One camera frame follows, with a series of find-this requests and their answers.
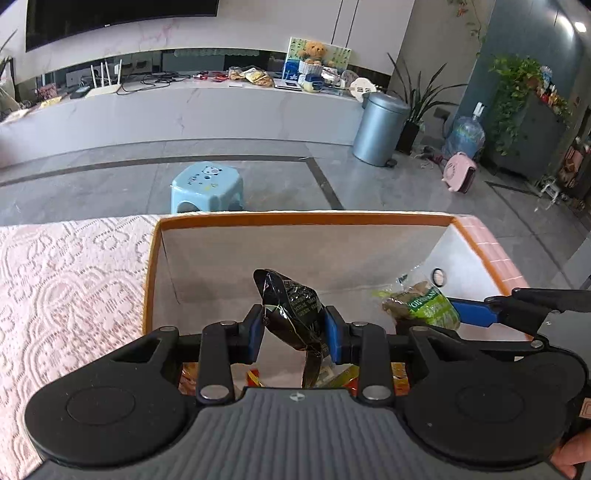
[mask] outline black plant pot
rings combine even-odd
[[[396,150],[410,155],[413,150],[414,139],[417,137],[419,130],[420,127],[417,124],[406,122],[400,134],[398,145],[396,145]]]

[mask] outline tile floor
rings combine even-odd
[[[246,160],[233,157],[223,162],[241,172],[249,210],[330,209],[338,198],[337,205],[352,210],[476,215],[533,287],[578,287],[574,281],[569,284],[563,267],[587,237],[587,229],[565,207],[544,210],[537,197],[508,189],[526,190],[512,177],[481,169],[468,194],[450,193],[439,169],[425,161],[397,155],[394,168],[376,168],[353,157],[349,147],[325,144],[149,142],[3,168],[0,225],[168,213],[170,182],[194,155],[247,155]],[[309,168],[310,162],[315,162],[314,168]]]

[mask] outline pink fan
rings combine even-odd
[[[458,152],[447,162],[441,180],[450,192],[466,193],[475,176],[476,164],[464,152]]]

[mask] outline green package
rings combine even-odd
[[[415,267],[390,288],[376,292],[382,308],[396,322],[420,320],[428,325],[457,330],[460,316],[441,291]]]

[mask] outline television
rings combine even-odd
[[[28,0],[26,51],[111,25],[170,17],[215,17],[219,0]]]

